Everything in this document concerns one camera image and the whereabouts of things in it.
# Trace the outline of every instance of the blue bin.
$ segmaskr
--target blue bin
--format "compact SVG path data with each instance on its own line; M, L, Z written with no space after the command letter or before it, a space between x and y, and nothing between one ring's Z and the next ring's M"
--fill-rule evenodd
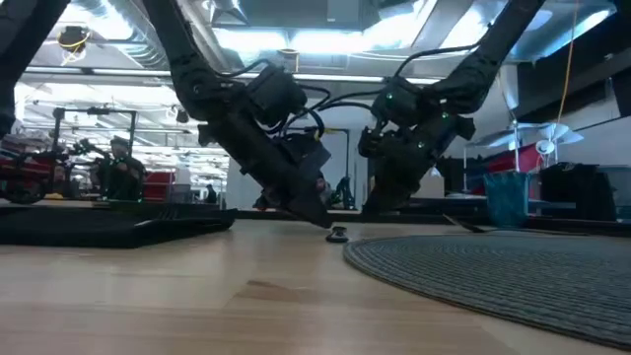
M518 228L528 218L530 175L517 172L484 176L486 203L491 221L498 227Z

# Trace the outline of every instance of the gray rug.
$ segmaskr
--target gray rug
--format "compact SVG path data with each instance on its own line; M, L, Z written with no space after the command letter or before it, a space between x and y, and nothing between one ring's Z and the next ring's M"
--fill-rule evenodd
M422 296L631 350L631 240L404 237L351 243L344 257Z

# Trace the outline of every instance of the small object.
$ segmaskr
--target small object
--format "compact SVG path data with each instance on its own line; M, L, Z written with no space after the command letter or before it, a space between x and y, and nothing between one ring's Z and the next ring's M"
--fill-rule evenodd
M346 243L348 237L346 237L346 227L333 227L331 234L326 236L326 241L329 243Z
M188 113L186 113L186 111L179 109L177 111L177 116L175 117L175 120L179 123L188 123Z

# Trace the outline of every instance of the desk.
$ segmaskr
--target desk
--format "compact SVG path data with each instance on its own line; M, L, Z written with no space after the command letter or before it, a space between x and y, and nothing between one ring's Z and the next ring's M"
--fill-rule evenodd
M460 231L345 226L351 239ZM2 354L623 354L386 285L325 234L238 221L132 250L0 247Z
M574 202L546 202L531 200L528 203L528 211L535 215L541 215L543 209L549 210L573 210ZM409 205L399 209L405 214L447 214L456 216L488 216L486 197L474 198L410 198Z

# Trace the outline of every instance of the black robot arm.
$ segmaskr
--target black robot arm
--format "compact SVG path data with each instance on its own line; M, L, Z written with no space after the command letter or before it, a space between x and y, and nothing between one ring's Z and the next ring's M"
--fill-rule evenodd
M480 109L502 62L544 1L510 0L477 49L446 79L422 89L398 75L387 80L371 108L377 126L367 127L359 144L360 153L376 162L375 187L363 213L405 203L457 135L471 139L473 121L460 114ZM384 132L389 122L398 129Z
M214 71L200 55L176 0L143 0L149 19L171 64L175 92L199 125L200 144L212 138L262 187L273 207L328 228L332 221L316 190L317 173L330 158L313 135L305 139L270 138L269 127L299 114L307 96L291 74L268 64L247 85ZM308 152L296 154L310 147Z
M70 0L0 4L0 139L15 121L14 88Z

